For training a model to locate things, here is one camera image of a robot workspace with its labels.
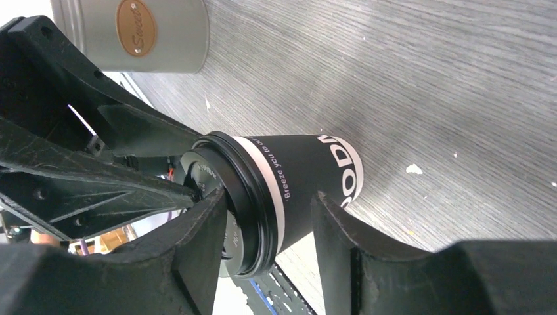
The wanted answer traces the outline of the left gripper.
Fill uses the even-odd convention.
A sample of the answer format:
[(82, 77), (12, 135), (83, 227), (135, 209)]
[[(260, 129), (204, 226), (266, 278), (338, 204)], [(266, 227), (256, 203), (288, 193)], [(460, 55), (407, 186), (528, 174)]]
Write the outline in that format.
[(110, 131), (104, 141), (117, 155), (178, 156), (202, 136), (150, 107), (119, 104), (124, 99), (136, 98), (46, 16), (18, 17), (2, 26), (4, 209), (27, 226), (74, 240), (193, 206), (190, 188), (73, 152), (84, 150), (87, 138), (78, 118), (69, 117), (70, 106), (91, 125)]

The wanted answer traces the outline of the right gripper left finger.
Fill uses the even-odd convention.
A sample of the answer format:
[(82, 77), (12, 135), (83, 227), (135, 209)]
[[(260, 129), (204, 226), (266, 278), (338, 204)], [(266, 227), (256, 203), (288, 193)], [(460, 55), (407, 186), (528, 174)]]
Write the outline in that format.
[(211, 314), (227, 221), (216, 189), (185, 214), (115, 248), (77, 256), (1, 246), (2, 314)]

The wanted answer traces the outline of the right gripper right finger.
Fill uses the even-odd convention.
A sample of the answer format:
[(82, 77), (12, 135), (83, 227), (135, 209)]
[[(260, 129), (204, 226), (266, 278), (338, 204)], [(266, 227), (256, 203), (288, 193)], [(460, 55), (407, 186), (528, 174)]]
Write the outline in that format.
[(327, 314), (555, 314), (555, 241), (460, 241), (430, 253), (311, 202)]

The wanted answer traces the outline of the black paper coffee cup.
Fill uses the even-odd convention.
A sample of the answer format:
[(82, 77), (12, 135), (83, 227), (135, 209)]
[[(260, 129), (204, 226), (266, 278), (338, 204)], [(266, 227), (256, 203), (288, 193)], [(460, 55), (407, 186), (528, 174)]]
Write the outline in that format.
[(236, 136), (271, 195), (277, 253), (311, 231), (311, 198), (324, 192), (340, 207), (361, 193), (364, 169), (352, 145), (329, 135)]

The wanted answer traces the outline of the black plastic cup lid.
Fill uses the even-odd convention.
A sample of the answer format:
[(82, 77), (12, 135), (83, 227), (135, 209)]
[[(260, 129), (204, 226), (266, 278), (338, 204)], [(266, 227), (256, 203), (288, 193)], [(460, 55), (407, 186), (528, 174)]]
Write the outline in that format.
[(256, 161), (240, 139), (220, 131), (201, 136), (180, 165), (184, 185), (201, 200), (215, 189), (225, 192), (225, 239), (221, 276), (253, 278), (268, 272), (281, 245), (281, 222), (275, 212), (266, 166)]

